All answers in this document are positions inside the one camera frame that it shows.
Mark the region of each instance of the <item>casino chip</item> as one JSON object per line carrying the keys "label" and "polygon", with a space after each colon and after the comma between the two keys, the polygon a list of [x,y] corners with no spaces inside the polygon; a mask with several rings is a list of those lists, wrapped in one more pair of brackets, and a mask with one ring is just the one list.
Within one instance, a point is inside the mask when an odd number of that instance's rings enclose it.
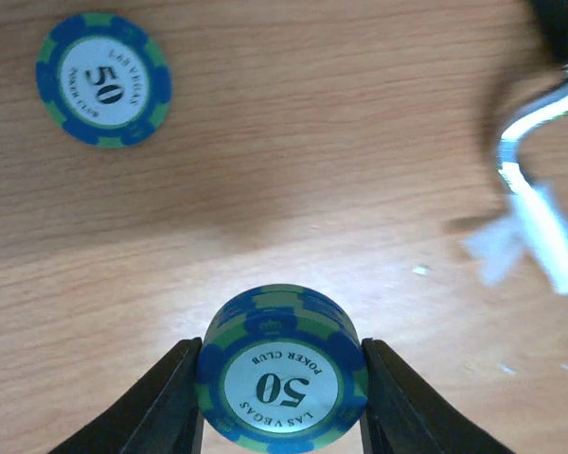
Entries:
{"label": "casino chip", "polygon": [[351,320],[309,288],[243,292],[206,331],[196,369],[204,418],[232,442],[293,454],[324,447],[360,418],[364,354]]}
{"label": "casino chip", "polygon": [[40,49],[36,83],[53,119],[98,147],[141,142],[169,109],[170,73],[158,45],[113,14],[87,12],[55,26]]}

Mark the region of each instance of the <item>crown emblem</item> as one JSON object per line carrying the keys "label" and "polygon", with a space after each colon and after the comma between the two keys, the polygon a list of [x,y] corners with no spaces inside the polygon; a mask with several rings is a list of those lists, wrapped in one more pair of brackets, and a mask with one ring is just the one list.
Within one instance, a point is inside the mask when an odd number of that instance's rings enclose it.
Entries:
{"label": "crown emblem", "polygon": [[260,324],[258,327],[265,333],[274,333],[282,329],[282,322],[270,319],[267,322]]}

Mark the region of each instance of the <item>chrome metal handle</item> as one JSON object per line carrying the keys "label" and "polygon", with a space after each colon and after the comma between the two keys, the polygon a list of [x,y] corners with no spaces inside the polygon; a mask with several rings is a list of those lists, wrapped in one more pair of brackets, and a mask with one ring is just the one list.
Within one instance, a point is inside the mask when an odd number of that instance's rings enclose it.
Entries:
{"label": "chrome metal handle", "polygon": [[505,123],[495,149],[497,172],[508,192],[524,240],[558,288],[568,288],[568,219],[546,187],[523,172],[520,146],[536,128],[568,114],[568,78],[520,108]]}

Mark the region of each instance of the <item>green chip edge spot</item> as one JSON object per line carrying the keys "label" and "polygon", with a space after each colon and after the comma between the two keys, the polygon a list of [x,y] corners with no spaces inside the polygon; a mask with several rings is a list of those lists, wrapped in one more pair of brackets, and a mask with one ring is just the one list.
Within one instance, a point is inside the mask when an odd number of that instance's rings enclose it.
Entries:
{"label": "green chip edge spot", "polygon": [[212,398],[210,397],[210,390],[208,385],[196,384],[196,395],[198,396],[198,404],[202,411],[213,409]]}
{"label": "green chip edge spot", "polygon": [[107,12],[85,12],[82,14],[82,18],[88,26],[109,26],[113,17],[113,14]]}
{"label": "green chip edge spot", "polygon": [[297,317],[296,329],[311,333],[324,341],[341,331],[336,322],[321,314],[308,312],[307,310],[296,310],[294,315]]}
{"label": "green chip edge spot", "polygon": [[270,307],[302,307],[303,300],[298,293],[273,292],[263,293],[253,296],[256,309],[266,309]]}
{"label": "green chip edge spot", "polygon": [[209,343],[215,344],[224,350],[235,341],[242,339],[244,336],[248,336],[248,332],[246,331],[246,328],[244,328],[244,323],[239,323],[228,329],[220,331],[217,336],[209,341]]}
{"label": "green chip edge spot", "polygon": [[63,123],[65,123],[65,120],[67,118],[59,110],[59,107],[57,107],[57,104],[55,103],[55,101],[47,102],[47,103],[45,103],[45,106],[46,106],[46,109],[48,110],[48,113],[50,114],[50,116],[53,117],[53,120],[55,120],[58,125],[62,125]]}
{"label": "green chip edge spot", "polygon": [[151,62],[154,66],[166,66],[166,61],[164,60],[164,56],[162,55],[162,51],[158,44],[154,40],[149,40],[144,47],[145,52],[151,59]]}
{"label": "green chip edge spot", "polygon": [[232,326],[236,325],[244,326],[245,321],[246,321],[246,314],[240,314],[239,316],[230,319],[229,321],[225,322],[219,327],[217,327],[216,325],[213,326],[211,329],[206,331],[206,334],[204,335],[204,343],[211,343],[210,340],[216,338],[221,333],[224,333],[225,331],[231,329]]}
{"label": "green chip edge spot", "polygon": [[218,320],[216,318],[212,319],[212,322],[210,323],[210,325],[206,329],[206,332],[204,333],[205,339],[208,339],[210,336],[212,336],[212,332],[217,328],[217,322]]}
{"label": "green chip edge spot", "polygon": [[324,435],[312,440],[313,448],[319,449],[320,447],[328,446],[331,443],[338,440],[339,438],[341,438],[345,434],[346,434],[345,432],[343,432],[341,430],[337,430],[336,428],[329,430]]}
{"label": "green chip edge spot", "polygon": [[42,63],[48,63],[48,61],[50,60],[50,56],[52,55],[53,50],[55,50],[56,46],[57,42],[53,41],[50,35],[47,36],[42,44],[42,47],[40,48],[40,53],[38,54],[38,61]]}
{"label": "green chip edge spot", "polygon": [[257,440],[244,437],[243,435],[237,439],[236,444],[258,452],[267,452],[269,446],[266,443],[258,442]]}
{"label": "green chip edge spot", "polygon": [[169,111],[169,105],[163,102],[157,104],[155,109],[151,113],[150,116],[150,123],[153,124],[155,128],[160,126],[160,124],[164,121],[167,116],[167,112]]}
{"label": "green chip edge spot", "polygon": [[98,144],[99,147],[104,148],[122,148],[124,144],[122,139],[119,137],[99,137]]}
{"label": "green chip edge spot", "polygon": [[353,373],[353,385],[354,396],[368,396],[368,371],[366,369]]}
{"label": "green chip edge spot", "polygon": [[[323,299],[318,299],[313,295],[310,295],[310,298],[317,303],[320,303],[324,306],[329,306],[329,302]],[[349,319],[346,313],[340,314],[338,311],[333,310],[333,317],[347,330],[349,335],[355,340],[358,341],[358,334],[356,333],[356,328],[353,325],[353,322]]]}
{"label": "green chip edge spot", "polygon": [[294,284],[271,284],[269,286],[261,287],[263,293],[271,293],[274,291],[289,291],[292,293],[304,293],[305,288],[296,286]]}

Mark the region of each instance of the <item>number 50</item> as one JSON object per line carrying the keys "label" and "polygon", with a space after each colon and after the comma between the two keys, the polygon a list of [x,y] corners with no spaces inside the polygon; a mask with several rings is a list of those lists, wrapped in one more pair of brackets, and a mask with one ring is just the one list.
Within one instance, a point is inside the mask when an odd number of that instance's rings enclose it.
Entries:
{"label": "number 50", "polygon": [[[310,381],[306,378],[291,378],[284,383],[284,393],[292,400],[282,400],[278,405],[281,407],[296,408],[305,398],[306,394],[299,393],[293,389],[292,384],[298,381],[302,385],[309,385]],[[257,383],[257,399],[263,404],[272,404],[280,396],[282,391],[282,380],[276,374],[265,374]]]}
{"label": "number 50", "polygon": [[[101,85],[105,85],[107,80],[117,80],[117,74],[114,71],[112,66],[100,66],[97,68],[98,76],[97,80],[93,80],[92,74],[90,71],[86,71],[84,74],[86,76],[86,81],[91,85],[95,85],[97,87],[101,87]],[[95,97],[97,101],[102,104],[114,104],[118,102],[124,96],[124,88],[121,85],[117,84],[110,84],[105,85],[98,89],[97,94]]]}

